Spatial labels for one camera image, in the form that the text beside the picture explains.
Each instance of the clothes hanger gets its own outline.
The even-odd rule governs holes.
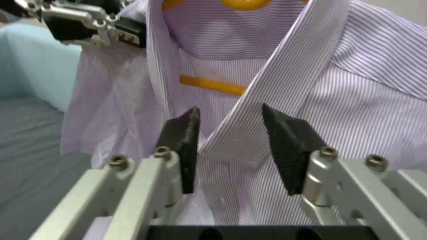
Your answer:
[[[220,0],[225,6],[235,9],[236,11],[254,11],[264,7],[271,0]],[[308,3],[309,0],[301,0],[303,3]],[[177,7],[186,0],[164,0],[163,11]],[[216,81],[197,76],[180,75],[179,82],[181,84],[190,85],[202,89],[214,90],[231,95],[241,96],[246,91],[245,86],[231,84],[223,81]]]

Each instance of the black gripper pad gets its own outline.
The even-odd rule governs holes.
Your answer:
[[[326,146],[310,124],[262,105],[271,153],[281,180],[290,196],[301,194],[310,154]]]
[[[200,111],[192,107],[183,115],[166,121],[156,144],[156,148],[167,146],[179,155],[184,194],[191,194],[194,190],[199,126]]]

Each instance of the metal frame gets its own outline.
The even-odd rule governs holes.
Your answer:
[[[326,148],[310,156],[301,207],[311,219],[335,225],[333,205],[347,225],[368,225],[380,239],[426,239],[427,228],[420,220],[426,220],[424,172],[386,171],[381,157],[345,159],[336,153],[331,157],[334,151]]]
[[[167,147],[135,162],[115,156],[87,170],[31,240],[82,239],[96,217],[113,216],[105,240],[143,238],[150,224],[175,222],[183,202],[180,159]]]
[[[122,41],[138,46],[140,39],[137,35],[115,27],[118,17],[114,14],[107,15],[103,8],[93,5],[73,3],[66,0],[14,0],[32,16],[52,16],[66,20],[81,22],[86,28],[96,30],[97,34],[83,40],[65,40],[63,44],[86,45],[93,47],[105,47],[112,41]],[[133,0],[121,0],[123,6],[132,3]]]

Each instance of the gray bed sheet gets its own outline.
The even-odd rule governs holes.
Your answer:
[[[0,100],[0,240],[26,240],[90,168],[60,155],[64,114],[33,97]]]

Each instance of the striped shirt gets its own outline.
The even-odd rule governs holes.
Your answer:
[[[427,28],[357,0],[272,0],[235,11],[219,0],[136,0],[147,47],[85,48],[62,151],[147,157],[163,123],[192,106],[201,123],[195,192],[178,224],[304,225],[272,159],[263,103],[307,120],[344,158],[379,154],[427,168]],[[246,87],[242,96],[180,75]]]

